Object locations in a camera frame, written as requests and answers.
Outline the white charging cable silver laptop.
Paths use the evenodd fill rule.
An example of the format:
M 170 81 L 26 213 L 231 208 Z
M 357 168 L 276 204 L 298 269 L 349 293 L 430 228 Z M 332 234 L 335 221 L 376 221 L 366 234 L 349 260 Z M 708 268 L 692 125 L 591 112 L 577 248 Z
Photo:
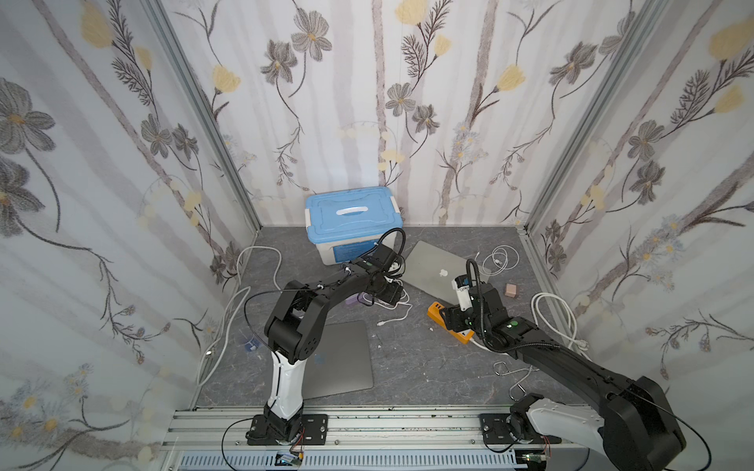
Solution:
M 497 245 L 478 262 L 478 266 L 482 275 L 495 277 L 516 269 L 520 260 L 520 253 L 512 245 Z

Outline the dark grey laptop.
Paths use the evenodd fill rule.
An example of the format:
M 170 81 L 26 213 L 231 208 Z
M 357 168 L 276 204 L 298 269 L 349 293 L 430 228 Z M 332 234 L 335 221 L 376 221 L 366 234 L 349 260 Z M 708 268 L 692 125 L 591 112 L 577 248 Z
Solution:
M 305 400 L 369 390 L 373 387 L 369 337 L 364 321 L 326 325 L 322 341 L 307 360 Z

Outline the pink charger adapter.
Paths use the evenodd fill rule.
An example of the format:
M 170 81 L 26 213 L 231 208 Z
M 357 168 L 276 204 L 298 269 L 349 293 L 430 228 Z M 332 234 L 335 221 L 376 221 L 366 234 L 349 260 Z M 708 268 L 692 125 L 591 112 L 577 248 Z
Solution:
M 506 284 L 505 296 L 507 298 L 516 298 L 518 296 L 518 286 L 514 284 Z

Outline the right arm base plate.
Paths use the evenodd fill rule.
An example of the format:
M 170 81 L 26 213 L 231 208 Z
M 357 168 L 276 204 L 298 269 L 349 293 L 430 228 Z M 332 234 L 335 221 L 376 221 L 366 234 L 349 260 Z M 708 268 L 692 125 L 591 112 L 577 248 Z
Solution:
M 559 445 L 563 440 L 554 436 L 526 436 L 516 432 L 510 424 L 508 413 L 482 413 L 478 416 L 482 441 L 485 445 Z

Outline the blue lid storage box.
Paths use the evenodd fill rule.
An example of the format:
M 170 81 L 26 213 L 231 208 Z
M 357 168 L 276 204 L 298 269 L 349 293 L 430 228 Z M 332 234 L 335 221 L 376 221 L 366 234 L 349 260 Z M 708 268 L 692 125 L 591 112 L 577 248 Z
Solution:
M 386 186 L 310 196 L 304 219 L 308 239 L 325 265 L 357 258 L 384 233 L 403 225 L 397 200 Z

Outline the aluminium rail frame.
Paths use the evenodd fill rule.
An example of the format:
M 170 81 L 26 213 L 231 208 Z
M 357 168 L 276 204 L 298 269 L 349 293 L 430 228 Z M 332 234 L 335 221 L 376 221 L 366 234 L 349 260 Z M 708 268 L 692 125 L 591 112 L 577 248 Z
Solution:
M 156 469 L 175 470 L 187 451 L 284 451 L 299 463 L 307 451 L 513 451 L 524 470 L 611 470 L 607 457 L 566 441 L 559 445 L 485 445 L 478 416 L 504 413 L 504 406 L 316 406 L 306 414 L 327 414 L 325 445 L 249 445 L 245 433 L 255 408 L 207 408 L 177 412 L 159 449 Z

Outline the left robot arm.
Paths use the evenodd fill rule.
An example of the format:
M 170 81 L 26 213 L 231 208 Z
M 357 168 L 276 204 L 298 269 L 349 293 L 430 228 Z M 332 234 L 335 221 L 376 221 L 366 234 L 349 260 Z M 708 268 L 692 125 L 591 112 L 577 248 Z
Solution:
M 370 249 L 346 263 L 332 281 L 286 284 L 264 329 L 273 361 L 271 393 L 263 409 L 264 424 L 247 433 L 249 440 L 290 443 L 298 439 L 302 433 L 306 361 L 322 340 L 329 311 L 359 294 L 396 306 L 404 293 L 399 279 L 404 270 L 405 244 L 404 230 L 390 229 Z

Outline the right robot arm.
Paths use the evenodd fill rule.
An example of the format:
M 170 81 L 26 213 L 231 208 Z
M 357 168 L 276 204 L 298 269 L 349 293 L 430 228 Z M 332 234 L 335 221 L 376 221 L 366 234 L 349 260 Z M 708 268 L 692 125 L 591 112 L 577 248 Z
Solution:
M 472 259 L 453 285 L 459 302 L 440 311 L 448 330 L 473 332 L 485 349 L 540 370 L 584 402 L 568 406 L 526 394 L 509 409 L 508 429 L 515 443 L 561 438 L 602 453 L 620 470 L 663 470 L 685 450 L 679 420 L 657 383 L 601 367 L 553 340 L 536 323 L 510 316 L 498 290 L 482 282 Z

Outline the small blue tag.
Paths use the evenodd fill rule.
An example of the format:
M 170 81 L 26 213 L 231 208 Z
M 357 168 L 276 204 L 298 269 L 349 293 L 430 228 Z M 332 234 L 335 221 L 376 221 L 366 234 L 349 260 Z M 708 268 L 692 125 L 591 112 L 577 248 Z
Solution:
M 244 344 L 243 347 L 247 352 L 253 352 L 257 351 L 260 347 L 260 341 L 256 337 L 249 338 Z

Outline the orange power strip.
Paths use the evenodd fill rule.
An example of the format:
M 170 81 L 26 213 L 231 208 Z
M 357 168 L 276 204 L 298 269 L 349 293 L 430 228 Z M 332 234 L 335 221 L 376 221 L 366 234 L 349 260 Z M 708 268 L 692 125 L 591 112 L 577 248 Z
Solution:
M 463 343 L 464 345 L 467 345 L 474 337 L 474 333 L 471 330 L 465 330 L 462 332 L 456 332 L 450 330 L 445 323 L 445 320 L 442 316 L 442 311 L 445 308 L 443 304 L 440 302 L 433 302 L 429 308 L 427 309 L 427 316 L 434 321 L 438 326 L 443 328 L 446 332 L 448 332 L 451 336 L 453 336 L 455 339 L 457 339 L 460 343 Z

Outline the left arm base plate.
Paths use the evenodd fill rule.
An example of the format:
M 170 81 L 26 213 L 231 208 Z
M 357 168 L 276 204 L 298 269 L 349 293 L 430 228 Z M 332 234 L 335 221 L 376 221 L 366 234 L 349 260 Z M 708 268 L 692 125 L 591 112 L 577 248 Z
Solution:
M 245 438 L 249 445 L 325 445 L 328 435 L 327 414 L 298 414 L 283 420 L 274 414 L 253 417 Z

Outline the white charging cable grey laptop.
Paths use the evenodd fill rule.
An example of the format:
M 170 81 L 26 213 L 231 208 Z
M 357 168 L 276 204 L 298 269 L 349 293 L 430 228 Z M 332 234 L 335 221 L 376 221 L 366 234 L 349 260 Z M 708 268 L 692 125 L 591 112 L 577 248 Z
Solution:
M 408 314 L 410 314 L 414 307 L 410 294 L 404 288 L 401 289 L 399 299 L 395 304 L 388 304 L 388 302 L 378 298 L 373 298 L 372 301 L 376 306 L 379 306 L 391 314 L 391 317 L 379 319 L 376 323 L 377 327 L 385 327 L 388 324 L 398 323 L 408 319 Z

